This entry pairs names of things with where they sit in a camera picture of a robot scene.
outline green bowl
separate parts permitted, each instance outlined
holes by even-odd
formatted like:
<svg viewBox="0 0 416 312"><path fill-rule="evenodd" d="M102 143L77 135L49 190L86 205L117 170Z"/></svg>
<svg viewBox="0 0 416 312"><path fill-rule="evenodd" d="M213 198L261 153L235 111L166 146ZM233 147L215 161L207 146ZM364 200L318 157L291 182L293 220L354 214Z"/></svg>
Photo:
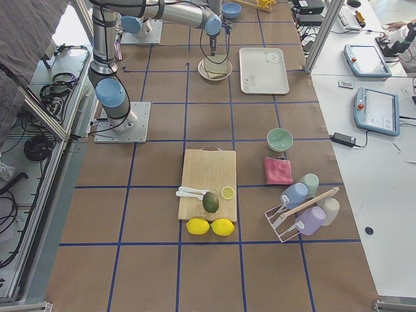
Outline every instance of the green bowl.
<svg viewBox="0 0 416 312"><path fill-rule="evenodd" d="M267 133L267 144L273 151L285 151L293 144L292 135L282 128L274 128Z"/></svg>

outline white spoon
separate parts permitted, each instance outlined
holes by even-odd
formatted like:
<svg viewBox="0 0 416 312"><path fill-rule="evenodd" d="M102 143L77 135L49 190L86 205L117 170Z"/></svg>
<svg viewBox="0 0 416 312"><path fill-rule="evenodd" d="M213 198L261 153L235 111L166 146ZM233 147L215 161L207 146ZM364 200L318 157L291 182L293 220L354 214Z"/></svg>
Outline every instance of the white spoon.
<svg viewBox="0 0 416 312"><path fill-rule="evenodd" d="M203 195L205 195L205 193L212 192L211 190L198 190L197 188L192 187L179 187L178 190L181 192L199 193Z"/></svg>
<svg viewBox="0 0 416 312"><path fill-rule="evenodd" d="M198 195L198 194L193 194L193 193L181 192L180 190L179 190L179 191L177 191L177 192L175 193L175 195L176 195L176 196L179 196L179 197L195 197L195 198L197 198L197 199L199 199L199 200L202 200L202 198L203 198L203 195Z"/></svg>

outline pink towel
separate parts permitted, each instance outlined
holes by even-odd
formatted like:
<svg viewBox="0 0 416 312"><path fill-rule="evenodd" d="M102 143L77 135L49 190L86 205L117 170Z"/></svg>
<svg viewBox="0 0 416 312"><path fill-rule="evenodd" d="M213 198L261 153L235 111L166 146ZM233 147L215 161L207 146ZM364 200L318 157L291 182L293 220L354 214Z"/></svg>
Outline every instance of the pink towel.
<svg viewBox="0 0 416 312"><path fill-rule="evenodd" d="M267 184L293 184L290 161L265 157L265 172Z"/></svg>

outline keyboard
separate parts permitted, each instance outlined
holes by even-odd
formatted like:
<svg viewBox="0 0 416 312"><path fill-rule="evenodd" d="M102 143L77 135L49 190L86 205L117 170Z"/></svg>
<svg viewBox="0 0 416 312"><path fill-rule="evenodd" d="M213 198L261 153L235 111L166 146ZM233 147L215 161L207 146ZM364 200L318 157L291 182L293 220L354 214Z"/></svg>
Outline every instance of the keyboard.
<svg viewBox="0 0 416 312"><path fill-rule="evenodd" d="M343 5L339 11L338 24L341 27L342 31L360 31L361 27L354 16L354 13L351 11L350 7Z"/></svg>

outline white desk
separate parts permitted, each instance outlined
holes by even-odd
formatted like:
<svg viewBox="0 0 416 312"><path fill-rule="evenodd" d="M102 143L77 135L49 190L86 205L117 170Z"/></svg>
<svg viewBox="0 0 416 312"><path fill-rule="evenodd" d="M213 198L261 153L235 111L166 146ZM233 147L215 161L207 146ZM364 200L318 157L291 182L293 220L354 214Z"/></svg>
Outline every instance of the white desk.
<svg viewBox="0 0 416 312"><path fill-rule="evenodd" d="M365 82L349 77L355 84L353 90L339 88L339 79L345 77L312 75L330 134L351 135L357 144L364 145L365 132L355 126L352 110L360 86L398 94L400 114L416 117L410 78ZM398 137L369 133L368 146L363 149L333 143L370 270L382 296L416 298L416 164L405 162L416 160L415 138L416 127L401 127ZM374 230L373 235L365 233L366 226Z"/></svg>
<svg viewBox="0 0 416 312"><path fill-rule="evenodd" d="M383 31L380 22L377 20L374 11L366 0L361 1L361 6L357 8L365 18L366 27L372 31ZM332 31L341 32L338 22L335 21ZM362 44L375 46L377 43L375 38L379 36L378 32L348 32L345 34L330 33L325 41L319 58L312 70L313 75L353 75L349 65L346 63L344 56L344 46L346 44ZM403 66L397 63L388 64L393 77L407 77Z"/></svg>

